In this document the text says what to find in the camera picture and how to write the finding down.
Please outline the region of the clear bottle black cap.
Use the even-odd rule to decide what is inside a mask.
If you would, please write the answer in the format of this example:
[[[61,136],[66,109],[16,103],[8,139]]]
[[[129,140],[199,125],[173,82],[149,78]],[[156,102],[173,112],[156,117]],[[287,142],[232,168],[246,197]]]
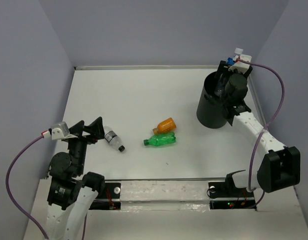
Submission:
[[[121,138],[108,126],[104,126],[104,139],[113,149],[121,153],[125,151]]]

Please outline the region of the green plastic bottle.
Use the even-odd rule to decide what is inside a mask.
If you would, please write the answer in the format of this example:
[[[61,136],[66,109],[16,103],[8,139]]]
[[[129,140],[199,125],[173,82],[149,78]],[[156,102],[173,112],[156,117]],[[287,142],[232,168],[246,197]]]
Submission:
[[[155,134],[149,139],[145,139],[143,141],[145,146],[154,146],[154,147],[160,147],[163,145],[169,145],[173,144],[176,142],[176,137],[173,132],[168,132],[168,133],[160,133],[160,134]]]

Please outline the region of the orange plastic bottle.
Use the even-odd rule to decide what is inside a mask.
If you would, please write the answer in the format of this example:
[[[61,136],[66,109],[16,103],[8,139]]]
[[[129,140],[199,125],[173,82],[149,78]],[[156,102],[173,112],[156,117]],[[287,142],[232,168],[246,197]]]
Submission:
[[[160,122],[152,131],[155,135],[171,132],[176,128],[174,120],[170,117]]]

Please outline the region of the clear bottle blue label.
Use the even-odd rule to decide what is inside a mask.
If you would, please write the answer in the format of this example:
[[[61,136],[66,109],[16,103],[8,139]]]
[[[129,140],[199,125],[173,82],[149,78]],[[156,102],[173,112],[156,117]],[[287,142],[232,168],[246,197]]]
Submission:
[[[225,84],[227,82],[228,78],[228,69],[230,66],[232,66],[235,63],[235,59],[237,59],[242,53],[242,48],[236,48],[234,51],[234,56],[227,58],[226,61],[222,60],[218,66],[218,69],[216,71],[215,79],[217,80],[217,85],[215,87],[215,95],[218,97],[221,97]]]

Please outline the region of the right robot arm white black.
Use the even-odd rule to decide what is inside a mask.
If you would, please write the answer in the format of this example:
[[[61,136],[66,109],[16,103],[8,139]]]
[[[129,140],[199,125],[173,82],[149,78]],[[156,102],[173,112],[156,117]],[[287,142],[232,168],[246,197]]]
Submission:
[[[236,55],[230,61],[222,61],[215,79],[222,83],[220,104],[225,120],[253,145],[247,170],[227,175],[224,191],[229,196],[237,195],[242,189],[253,192],[262,189],[266,193],[295,186],[301,179],[301,154],[288,147],[269,132],[268,122],[262,125],[244,98],[248,92],[248,76],[255,67],[249,55]]]

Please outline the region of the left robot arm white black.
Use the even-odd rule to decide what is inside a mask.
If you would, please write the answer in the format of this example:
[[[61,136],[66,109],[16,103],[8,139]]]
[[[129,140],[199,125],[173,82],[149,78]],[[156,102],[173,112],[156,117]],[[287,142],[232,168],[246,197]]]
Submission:
[[[91,204],[104,193],[104,176],[83,172],[87,146],[104,139],[103,121],[98,117],[85,125],[81,120],[72,127],[63,121],[48,131],[52,140],[66,142],[68,151],[56,153],[49,164],[45,230],[50,240],[74,240]]]

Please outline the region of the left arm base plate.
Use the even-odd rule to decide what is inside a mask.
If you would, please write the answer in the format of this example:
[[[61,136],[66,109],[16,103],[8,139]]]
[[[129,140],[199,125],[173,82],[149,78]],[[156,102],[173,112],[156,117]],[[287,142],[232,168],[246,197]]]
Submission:
[[[115,211],[121,209],[121,183],[109,181],[104,191],[99,194],[90,206],[90,210]]]

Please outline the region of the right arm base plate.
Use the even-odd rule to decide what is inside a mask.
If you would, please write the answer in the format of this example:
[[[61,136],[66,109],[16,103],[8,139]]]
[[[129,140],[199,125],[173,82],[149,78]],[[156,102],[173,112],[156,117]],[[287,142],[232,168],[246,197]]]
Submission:
[[[256,199],[245,188],[227,188],[224,181],[208,183],[207,197],[210,210],[256,209]]]

